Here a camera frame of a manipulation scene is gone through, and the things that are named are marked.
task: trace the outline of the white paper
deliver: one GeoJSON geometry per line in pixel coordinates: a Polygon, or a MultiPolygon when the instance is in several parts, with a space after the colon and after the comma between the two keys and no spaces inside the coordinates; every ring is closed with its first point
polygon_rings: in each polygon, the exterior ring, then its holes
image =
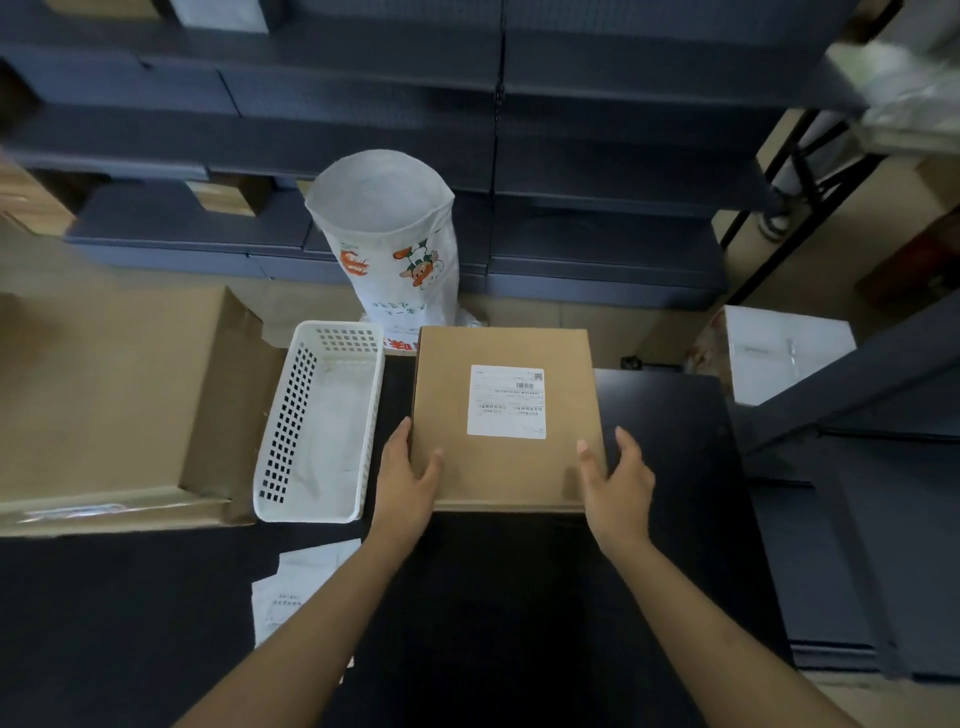
{"type": "Polygon", "coordinates": [[[467,435],[545,440],[543,369],[471,366],[467,435]]]}
{"type": "Polygon", "coordinates": [[[254,647],[260,646],[360,547],[360,539],[281,553],[276,574],[251,584],[254,647]]]}
{"type": "Polygon", "coordinates": [[[322,566],[332,565],[334,568],[343,564],[360,547],[360,539],[343,541],[340,544],[324,544],[312,548],[301,548],[298,551],[287,551],[280,554],[280,566],[322,566]]]}

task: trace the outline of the hand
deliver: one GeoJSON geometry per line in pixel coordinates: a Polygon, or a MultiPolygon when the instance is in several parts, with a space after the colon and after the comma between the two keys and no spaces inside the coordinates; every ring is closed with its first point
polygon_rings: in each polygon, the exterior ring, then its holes
{"type": "Polygon", "coordinates": [[[616,429],[616,443],[620,463],[610,479],[604,480],[587,443],[577,442],[587,524],[614,566],[632,551],[650,545],[647,521],[656,483],[643,462],[640,446],[623,427],[616,429]]]}
{"type": "Polygon", "coordinates": [[[430,455],[423,477],[414,476],[407,448],[410,425],[410,418],[403,418],[383,446],[370,527],[370,537],[389,544],[401,558],[410,555],[430,522],[433,499],[444,469],[444,454],[437,449],[430,455]]]}

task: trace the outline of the white box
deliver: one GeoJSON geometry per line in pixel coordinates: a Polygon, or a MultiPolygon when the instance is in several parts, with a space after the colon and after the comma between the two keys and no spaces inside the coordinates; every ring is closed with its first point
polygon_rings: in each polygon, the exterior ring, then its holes
{"type": "Polygon", "coordinates": [[[697,336],[689,374],[720,377],[739,404],[761,404],[856,349],[850,324],[727,305],[697,336]]]}

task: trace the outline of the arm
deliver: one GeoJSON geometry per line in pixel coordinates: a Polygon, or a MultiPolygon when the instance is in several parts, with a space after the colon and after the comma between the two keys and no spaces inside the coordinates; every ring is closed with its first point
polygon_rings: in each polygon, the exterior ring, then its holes
{"type": "Polygon", "coordinates": [[[390,580],[430,521],[442,454],[434,452],[417,480],[407,454],[409,434],[408,417],[383,449],[367,540],[176,728],[316,724],[390,580]]]}
{"type": "Polygon", "coordinates": [[[587,443],[577,444],[587,521],[710,728],[855,728],[856,721],[724,614],[651,544],[647,515],[654,474],[626,430],[617,428],[616,441],[620,464],[607,481],[587,443]]]}

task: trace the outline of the red object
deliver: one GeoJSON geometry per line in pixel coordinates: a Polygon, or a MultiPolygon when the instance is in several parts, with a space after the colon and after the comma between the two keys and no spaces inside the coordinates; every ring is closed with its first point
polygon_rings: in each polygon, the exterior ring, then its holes
{"type": "Polygon", "coordinates": [[[860,279],[856,290],[873,305],[926,288],[960,261],[960,214],[938,218],[860,279]]]}

